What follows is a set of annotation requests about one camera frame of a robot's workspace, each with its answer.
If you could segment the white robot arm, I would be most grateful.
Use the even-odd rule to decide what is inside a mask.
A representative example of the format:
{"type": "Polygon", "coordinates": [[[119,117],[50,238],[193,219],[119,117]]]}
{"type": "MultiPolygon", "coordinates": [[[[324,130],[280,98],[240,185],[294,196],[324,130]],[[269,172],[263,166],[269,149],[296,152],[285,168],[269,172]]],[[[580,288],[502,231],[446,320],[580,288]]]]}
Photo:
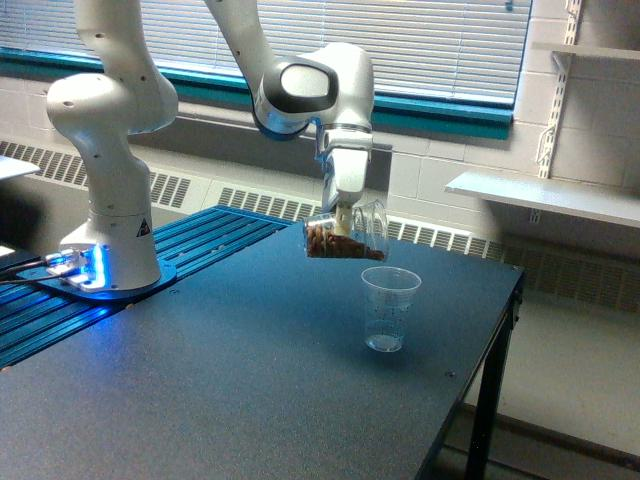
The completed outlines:
{"type": "MultiPolygon", "coordinates": [[[[72,288],[97,294],[156,284],[150,172],[131,151],[133,135],[170,125],[174,86],[159,72],[136,1],[78,1],[77,32],[102,61],[99,73],[55,81],[47,114],[78,150],[88,178],[87,220],[60,244],[70,259],[50,267],[72,288]]],[[[368,54],[330,43],[298,56],[275,55],[253,1],[211,1],[208,9],[249,87],[257,127],[289,140],[316,129],[322,207],[344,213],[361,198],[373,146],[374,72],[368,54]]]]}

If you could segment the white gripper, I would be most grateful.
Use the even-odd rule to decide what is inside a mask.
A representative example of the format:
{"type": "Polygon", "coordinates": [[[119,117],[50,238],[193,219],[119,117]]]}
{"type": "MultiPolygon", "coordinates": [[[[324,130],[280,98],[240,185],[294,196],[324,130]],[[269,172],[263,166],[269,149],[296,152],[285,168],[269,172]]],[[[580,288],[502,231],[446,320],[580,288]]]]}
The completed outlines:
{"type": "Polygon", "coordinates": [[[337,203],[336,235],[350,235],[353,206],[363,195],[373,135],[371,131],[350,127],[319,127],[316,155],[323,172],[323,203],[337,203]]]}

